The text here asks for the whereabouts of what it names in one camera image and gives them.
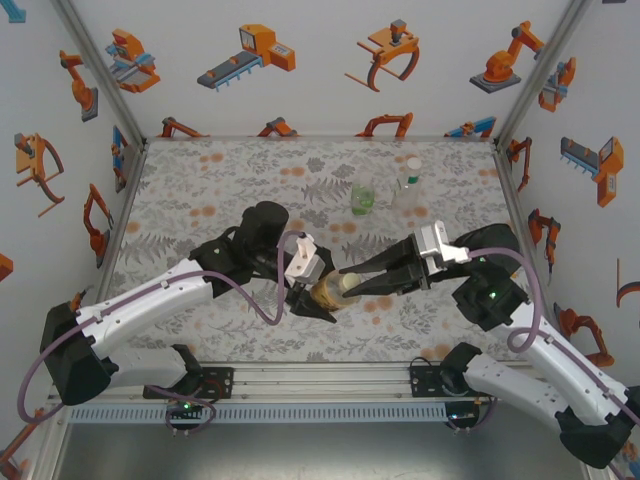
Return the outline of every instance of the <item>small glass bottle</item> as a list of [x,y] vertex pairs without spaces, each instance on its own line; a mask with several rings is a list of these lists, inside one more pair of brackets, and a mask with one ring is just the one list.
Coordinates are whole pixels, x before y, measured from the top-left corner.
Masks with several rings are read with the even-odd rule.
[[373,208],[376,192],[370,178],[362,177],[351,184],[351,212],[366,215]]
[[393,189],[391,206],[396,210],[411,210],[418,204],[420,194],[420,169],[422,161],[412,157],[407,160],[407,171],[401,173]]
[[311,298],[328,312],[335,312],[360,300],[360,297],[344,298],[342,296],[343,293],[358,285],[360,285],[360,276],[357,273],[341,274],[334,270],[311,287]]

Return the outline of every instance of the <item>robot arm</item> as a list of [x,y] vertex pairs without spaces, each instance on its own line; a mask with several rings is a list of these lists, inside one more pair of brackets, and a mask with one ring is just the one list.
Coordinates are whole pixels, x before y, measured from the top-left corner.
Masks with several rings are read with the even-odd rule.
[[[386,273],[349,290],[354,295],[405,294],[433,282],[468,277],[453,293],[467,320],[508,343],[530,334],[534,305],[510,278],[518,264],[470,251],[502,246],[518,250],[506,225],[491,225],[449,244],[442,222],[409,237],[361,265],[341,272]],[[529,378],[495,362],[468,344],[454,348],[443,371],[479,392],[499,397],[560,432],[564,446],[596,468],[606,467],[622,448],[640,415],[640,387],[627,388],[589,362],[544,318],[521,355],[549,382]]]
[[[149,350],[123,348],[123,344],[172,314],[239,288],[256,273],[279,281],[279,248],[290,235],[283,235],[288,219],[280,205],[261,202],[245,210],[239,227],[194,249],[188,259],[153,280],[76,312],[68,303],[52,308],[41,352],[51,350],[52,344],[70,331],[76,332],[44,360],[62,402],[77,405],[107,388],[132,385],[155,385],[180,395],[192,394],[202,383],[202,369],[185,345]],[[312,237],[299,235],[295,255],[283,250],[286,270],[281,282],[282,288],[288,289],[285,301],[295,315],[335,323],[335,318],[305,290],[307,284],[334,269],[331,254],[317,247]]]

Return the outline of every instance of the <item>black bracket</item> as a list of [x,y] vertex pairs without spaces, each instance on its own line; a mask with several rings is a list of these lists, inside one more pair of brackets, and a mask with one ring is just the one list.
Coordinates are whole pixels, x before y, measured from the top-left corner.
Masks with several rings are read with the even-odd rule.
[[[203,367],[202,383],[195,398],[203,400],[225,400],[231,398],[233,393],[233,373],[231,367]],[[166,399],[164,395],[152,392],[147,387],[142,392],[142,397],[148,400]]]
[[439,365],[414,365],[409,369],[413,398],[475,398],[487,396],[464,385],[446,385]]

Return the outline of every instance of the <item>table surface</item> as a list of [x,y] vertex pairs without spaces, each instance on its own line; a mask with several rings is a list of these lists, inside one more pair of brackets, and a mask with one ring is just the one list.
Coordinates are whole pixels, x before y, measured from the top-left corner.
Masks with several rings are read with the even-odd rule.
[[[391,188],[412,155],[423,161],[419,204],[391,209]],[[375,205],[351,213],[351,182],[370,174]],[[450,239],[509,213],[489,143],[295,139],[154,141],[109,286],[114,296],[172,267],[201,243],[238,225],[262,200],[283,205],[289,227],[332,250],[336,268],[359,263],[416,225],[441,219]],[[288,245],[294,250],[294,242]],[[132,347],[186,343],[201,361],[407,361],[443,358],[461,341],[498,360],[505,345],[464,320],[451,293],[462,280],[398,297],[366,297],[336,313],[338,323],[287,313],[270,327],[237,292],[185,310],[133,338]],[[245,288],[270,315],[276,285]]]

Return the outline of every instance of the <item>metal frame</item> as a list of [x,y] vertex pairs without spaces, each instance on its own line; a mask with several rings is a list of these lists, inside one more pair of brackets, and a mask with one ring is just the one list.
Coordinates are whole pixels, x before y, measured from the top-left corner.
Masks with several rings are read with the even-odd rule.
[[571,3],[551,35],[550,40],[545,44],[542,55],[536,63],[533,72],[529,75],[522,89],[522,93],[516,99],[516,103],[511,109],[511,112],[509,112],[502,126],[502,130],[500,130],[498,135],[499,150],[506,151],[518,126],[526,116],[529,108],[531,108],[542,87],[544,87],[547,78],[549,78],[552,71],[555,71],[562,50],[582,21],[582,17],[584,17],[584,14],[593,3],[593,0],[571,0]]
[[102,268],[102,276],[100,278],[100,284],[98,285],[98,291],[96,293],[96,302],[100,303],[107,299],[107,290],[109,288],[109,282],[111,282],[111,276],[113,270],[116,268],[116,261],[118,260],[118,253],[120,252],[120,244],[124,238],[125,228],[129,215],[131,214],[131,207],[133,207],[133,201],[136,198],[136,192],[138,190],[138,183],[140,183],[140,176],[142,175],[142,169],[147,159],[147,151],[149,145],[145,143],[141,152],[136,152],[133,158],[133,167],[129,178],[127,179],[127,186],[125,187],[125,199],[122,212],[116,223],[116,228],[111,233],[111,239],[107,246],[107,252]]
[[[525,362],[505,362],[520,373],[541,379],[539,372]],[[290,406],[322,404],[332,408],[379,409],[418,408],[429,405],[439,409],[446,399],[413,398],[409,380],[409,363],[216,363],[205,367],[225,366],[235,369],[233,393],[230,399],[218,405],[264,406],[267,410],[286,410]],[[157,406],[165,400],[147,400],[142,397],[143,387],[125,387],[107,390],[87,402],[88,407]],[[473,397],[458,397],[455,401],[473,401]],[[60,402],[58,392],[52,387],[47,407]],[[58,459],[65,453],[68,429],[74,423],[71,418],[74,407],[64,408],[41,429],[36,429],[28,444],[27,457],[32,459],[24,480],[50,480],[56,478],[60,467]],[[389,418],[377,421],[401,420],[399,411]]]
[[[534,270],[536,271],[536,275],[538,278],[543,278],[535,259],[533,257],[533,253],[535,252],[535,246],[533,245],[533,240],[531,239],[531,235],[529,234],[529,226],[526,220],[526,216],[522,211],[522,206],[518,201],[518,190],[513,181],[513,176],[511,175],[511,168],[509,166],[509,159],[507,158],[506,150],[500,149],[497,147],[494,151],[494,160],[496,162],[496,168],[498,170],[498,178],[500,179],[500,184],[502,185],[502,192],[504,193],[504,198],[507,202],[507,209],[509,210],[509,215],[511,216],[511,221],[513,222],[513,230],[518,237],[518,242],[522,246],[522,254],[524,257],[533,265]],[[551,323],[554,328],[558,328],[558,321],[556,320],[556,314],[553,310],[553,303],[549,300],[551,296],[549,295],[549,287],[545,282],[540,283],[540,291],[542,293],[542,300],[544,301],[544,317]]]

